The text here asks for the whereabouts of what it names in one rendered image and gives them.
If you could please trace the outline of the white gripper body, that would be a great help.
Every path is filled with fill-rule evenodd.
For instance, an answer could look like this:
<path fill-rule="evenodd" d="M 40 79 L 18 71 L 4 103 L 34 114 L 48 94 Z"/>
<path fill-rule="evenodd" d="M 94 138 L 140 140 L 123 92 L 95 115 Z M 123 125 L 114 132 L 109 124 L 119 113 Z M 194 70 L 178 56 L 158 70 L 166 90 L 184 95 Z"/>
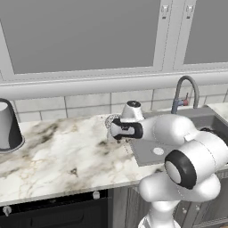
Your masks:
<path fill-rule="evenodd" d="M 113 138 L 115 138 L 119 134 L 119 126 L 112 123 L 110 125 L 110 134 L 112 135 Z"/>

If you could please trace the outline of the grey kitchen sink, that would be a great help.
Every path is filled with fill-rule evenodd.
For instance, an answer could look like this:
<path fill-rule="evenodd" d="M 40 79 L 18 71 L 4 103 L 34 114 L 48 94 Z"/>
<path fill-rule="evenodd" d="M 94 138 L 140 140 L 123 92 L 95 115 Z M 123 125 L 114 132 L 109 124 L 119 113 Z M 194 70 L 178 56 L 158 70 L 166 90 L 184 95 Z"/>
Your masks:
<path fill-rule="evenodd" d="M 208 128 L 217 131 L 228 142 L 228 122 L 209 107 L 178 110 L 177 114 L 189 118 L 198 130 Z M 139 167 L 163 163 L 165 156 L 177 149 L 177 146 L 159 145 L 145 140 L 132 139 L 129 144 Z"/>

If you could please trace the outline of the grey curved sink tap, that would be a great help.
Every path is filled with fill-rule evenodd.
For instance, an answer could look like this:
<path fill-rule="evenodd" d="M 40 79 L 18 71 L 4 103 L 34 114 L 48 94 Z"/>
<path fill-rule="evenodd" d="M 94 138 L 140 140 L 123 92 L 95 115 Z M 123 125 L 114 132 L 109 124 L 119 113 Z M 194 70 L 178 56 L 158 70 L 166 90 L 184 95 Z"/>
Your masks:
<path fill-rule="evenodd" d="M 172 109 L 171 109 L 171 113 L 172 114 L 176 114 L 177 109 L 178 109 L 179 106 L 187 106 L 188 105 L 188 100 L 187 99 L 181 100 L 179 98 L 180 91 L 181 91 L 181 86 L 182 86 L 182 83 L 183 83 L 184 80 L 187 80 L 187 81 L 189 81 L 191 83 L 192 88 L 193 88 L 193 92 L 194 92 L 193 108 L 194 109 L 198 108 L 199 99 L 200 99 L 200 91 L 199 91 L 199 88 L 197 86 L 197 83 L 190 76 L 182 76 L 177 82 L 177 86 L 176 86 L 176 90 L 175 90 L 175 98 L 173 100 Z"/>

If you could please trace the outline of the black appliance front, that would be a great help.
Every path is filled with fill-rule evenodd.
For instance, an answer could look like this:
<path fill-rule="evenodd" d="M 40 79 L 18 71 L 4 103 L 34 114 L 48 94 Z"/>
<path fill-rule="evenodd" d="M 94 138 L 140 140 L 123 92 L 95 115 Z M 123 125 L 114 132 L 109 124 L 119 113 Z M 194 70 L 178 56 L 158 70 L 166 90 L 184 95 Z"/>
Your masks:
<path fill-rule="evenodd" d="M 0 228 L 109 228 L 113 192 L 93 191 L 10 205 L 6 216 L 0 207 Z"/>

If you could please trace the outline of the white window latch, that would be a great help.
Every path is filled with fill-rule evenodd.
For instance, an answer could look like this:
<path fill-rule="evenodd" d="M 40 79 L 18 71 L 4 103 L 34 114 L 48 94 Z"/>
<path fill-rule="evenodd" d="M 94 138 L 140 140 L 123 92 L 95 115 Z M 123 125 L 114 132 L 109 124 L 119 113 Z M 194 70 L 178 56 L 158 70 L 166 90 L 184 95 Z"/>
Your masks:
<path fill-rule="evenodd" d="M 161 7 L 162 19 L 165 19 L 167 17 L 168 9 L 169 9 L 169 5 L 162 5 Z"/>
<path fill-rule="evenodd" d="M 194 6 L 193 5 L 187 5 L 186 7 L 186 19 L 190 19 L 192 12 L 193 12 Z"/>

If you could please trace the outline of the narrow grey window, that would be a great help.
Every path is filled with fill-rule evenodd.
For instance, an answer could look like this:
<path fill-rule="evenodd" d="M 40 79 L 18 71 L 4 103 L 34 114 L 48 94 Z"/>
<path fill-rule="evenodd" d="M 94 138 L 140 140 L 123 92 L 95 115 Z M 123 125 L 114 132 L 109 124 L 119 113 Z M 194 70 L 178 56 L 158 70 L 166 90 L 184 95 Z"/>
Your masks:
<path fill-rule="evenodd" d="M 190 19 L 187 5 L 194 6 Z M 228 0 L 184 1 L 174 69 L 228 69 Z"/>

